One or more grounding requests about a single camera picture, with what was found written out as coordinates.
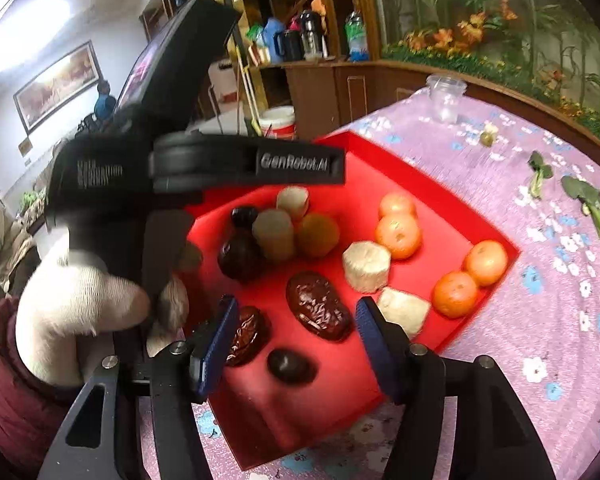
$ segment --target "table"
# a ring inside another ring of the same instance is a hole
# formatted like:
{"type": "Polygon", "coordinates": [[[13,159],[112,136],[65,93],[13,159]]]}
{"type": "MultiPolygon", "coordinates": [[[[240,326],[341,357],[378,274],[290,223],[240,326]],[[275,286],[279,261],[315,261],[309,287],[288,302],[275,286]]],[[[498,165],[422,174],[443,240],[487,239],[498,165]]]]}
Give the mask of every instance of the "table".
{"type": "MultiPolygon", "coordinates": [[[[443,356],[496,359],[538,431],[558,480],[572,480],[600,450],[600,240],[560,185],[565,174],[600,188],[600,167],[551,132],[462,98],[458,124],[430,118],[428,89],[348,126],[427,173],[496,225],[522,250],[506,280],[443,356]],[[489,121],[491,148],[478,142],[489,121]],[[554,167],[543,200],[529,196],[533,150],[554,167]]],[[[435,480],[446,479],[455,402],[447,399],[435,480]]],[[[402,408],[386,404],[318,446],[242,472],[205,404],[194,412],[216,479],[376,480],[402,408]]],[[[157,479],[150,427],[144,462],[157,479]]]]}

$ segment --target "orange fruit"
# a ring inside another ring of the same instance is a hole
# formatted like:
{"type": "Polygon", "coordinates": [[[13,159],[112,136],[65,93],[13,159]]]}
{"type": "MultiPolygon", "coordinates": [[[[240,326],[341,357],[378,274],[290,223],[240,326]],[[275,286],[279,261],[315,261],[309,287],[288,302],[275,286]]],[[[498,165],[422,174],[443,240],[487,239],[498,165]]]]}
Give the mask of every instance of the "orange fruit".
{"type": "Polygon", "coordinates": [[[410,214],[393,213],[378,222],[376,242],[389,249],[394,260],[403,260],[418,250],[422,244],[422,232],[410,214]]]}
{"type": "Polygon", "coordinates": [[[476,244],[464,259],[464,270],[480,286],[493,285],[507,270],[509,257],[501,243],[485,240],[476,244]]]}
{"type": "Polygon", "coordinates": [[[433,287],[431,304],[440,314],[451,319],[471,312],[478,299],[478,285],[467,272],[450,272],[433,287]]]}
{"type": "Polygon", "coordinates": [[[386,194],[380,201],[378,216],[383,218],[393,213],[407,213],[412,216],[417,216],[416,205],[410,197],[402,193],[386,194]]]}
{"type": "Polygon", "coordinates": [[[340,228],[330,216],[320,213],[305,215],[296,231],[298,250],[312,258],[326,256],[340,240],[340,228]]]}

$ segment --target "white knit glove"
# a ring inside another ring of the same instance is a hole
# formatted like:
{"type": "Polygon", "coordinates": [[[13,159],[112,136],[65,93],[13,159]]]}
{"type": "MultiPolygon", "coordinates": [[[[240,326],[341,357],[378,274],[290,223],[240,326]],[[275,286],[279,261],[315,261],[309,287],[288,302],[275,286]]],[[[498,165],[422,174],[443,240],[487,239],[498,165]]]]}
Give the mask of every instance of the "white knit glove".
{"type": "MultiPolygon", "coordinates": [[[[187,243],[185,252],[197,250],[187,243]]],[[[189,265],[200,258],[184,254],[189,265]]],[[[27,283],[16,318],[16,345],[24,365],[53,386],[80,386],[112,353],[110,332],[143,322],[150,300],[129,280],[95,267],[69,265],[63,237],[27,283]]],[[[176,340],[189,314],[183,283],[175,276],[160,294],[147,340],[149,356],[176,340]]]]}

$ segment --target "red jacket sleeve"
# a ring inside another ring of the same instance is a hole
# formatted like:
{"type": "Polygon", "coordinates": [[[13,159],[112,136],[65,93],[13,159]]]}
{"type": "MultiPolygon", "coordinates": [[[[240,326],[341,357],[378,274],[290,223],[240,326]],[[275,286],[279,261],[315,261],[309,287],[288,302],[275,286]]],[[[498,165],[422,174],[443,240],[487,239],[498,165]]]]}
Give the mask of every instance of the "red jacket sleeve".
{"type": "Polygon", "coordinates": [[[16,348],[16,310],[0,302],[0,480],[36,478],[79,392],[48,386],[27,370],[16,348]]]}

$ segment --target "metal screw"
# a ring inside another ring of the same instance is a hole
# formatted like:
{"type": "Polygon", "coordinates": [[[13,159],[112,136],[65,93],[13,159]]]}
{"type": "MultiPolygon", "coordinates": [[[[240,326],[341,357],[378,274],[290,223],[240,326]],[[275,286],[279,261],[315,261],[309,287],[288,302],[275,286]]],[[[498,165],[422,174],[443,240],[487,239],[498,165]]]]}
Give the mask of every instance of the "metal screw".
{"type": "Polygon", "coordinates": [[[427,347],[420,343],[414,343],[409,347],[413,355],[424,355],[427,353],[427,347]]]}
{"type": "Polygon", "coordinates": [[[118,366],[118,362],[119,360],[117,355],[110,355],[102,360],[102,367],[110,370],[118,366]]]}
{"type": "Polygon", "coordinates": [[[184,354],[184,351],[187,349],[186,341],[176,341],[169,345],[169,352],[173,355],[184,354]]]}
{"type": "Polygon", "coordinates": [[[488,355],[481,355],[478,357],[478,364],[482,368],[493,368],[496,364],[496,361],[491,359],[488,355]]]}

